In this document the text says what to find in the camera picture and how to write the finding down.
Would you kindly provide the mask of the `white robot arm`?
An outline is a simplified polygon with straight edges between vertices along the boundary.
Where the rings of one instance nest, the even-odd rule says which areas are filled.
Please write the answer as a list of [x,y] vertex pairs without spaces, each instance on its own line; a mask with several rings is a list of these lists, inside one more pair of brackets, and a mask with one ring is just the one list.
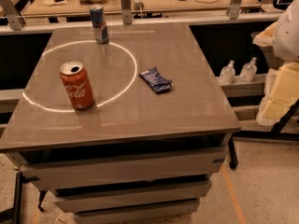
[[284,62],[278,70],[268,71],[256,117],[260,125],[272,126],[299,99],[299,0],[293,0],[276,22],[254,37],[253,43],[271,46],[274,55]]

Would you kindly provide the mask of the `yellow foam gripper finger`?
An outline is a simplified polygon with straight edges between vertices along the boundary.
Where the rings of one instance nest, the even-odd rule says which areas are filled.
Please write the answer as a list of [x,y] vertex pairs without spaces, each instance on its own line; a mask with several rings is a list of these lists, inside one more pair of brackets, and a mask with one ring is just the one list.
[[285,62],[278,70],[270,68],[264,85],[264,98],[258,108],[257,122],[272,126],[299,99],[299,63]]
[[275,31],[277,28],[277,22],[273,22],[264,31],[260,32],[253,38],[253,43],[260,47],[273,47]]

